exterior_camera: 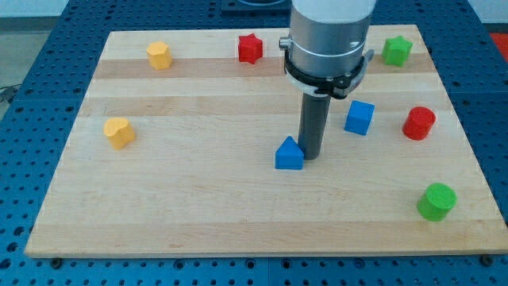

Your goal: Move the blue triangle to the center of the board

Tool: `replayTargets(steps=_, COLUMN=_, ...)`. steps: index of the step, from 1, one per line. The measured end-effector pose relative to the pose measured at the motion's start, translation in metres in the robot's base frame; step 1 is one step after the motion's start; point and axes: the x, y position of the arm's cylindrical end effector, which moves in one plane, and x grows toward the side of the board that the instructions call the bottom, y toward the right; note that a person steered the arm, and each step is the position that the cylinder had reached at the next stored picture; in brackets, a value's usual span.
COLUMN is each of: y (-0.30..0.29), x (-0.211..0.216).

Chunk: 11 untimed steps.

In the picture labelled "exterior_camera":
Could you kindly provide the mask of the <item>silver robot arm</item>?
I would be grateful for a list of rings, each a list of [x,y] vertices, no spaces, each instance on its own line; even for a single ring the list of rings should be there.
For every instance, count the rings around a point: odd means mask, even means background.
[[[360,62],[376,0],[292,0],[289,34],[279,40],[306,75],[338,77]]]

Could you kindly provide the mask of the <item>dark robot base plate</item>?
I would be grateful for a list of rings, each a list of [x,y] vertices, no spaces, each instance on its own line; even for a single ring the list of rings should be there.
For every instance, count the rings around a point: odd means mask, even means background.
[[[221,15],[289,12],[291,0],[221,0]]]

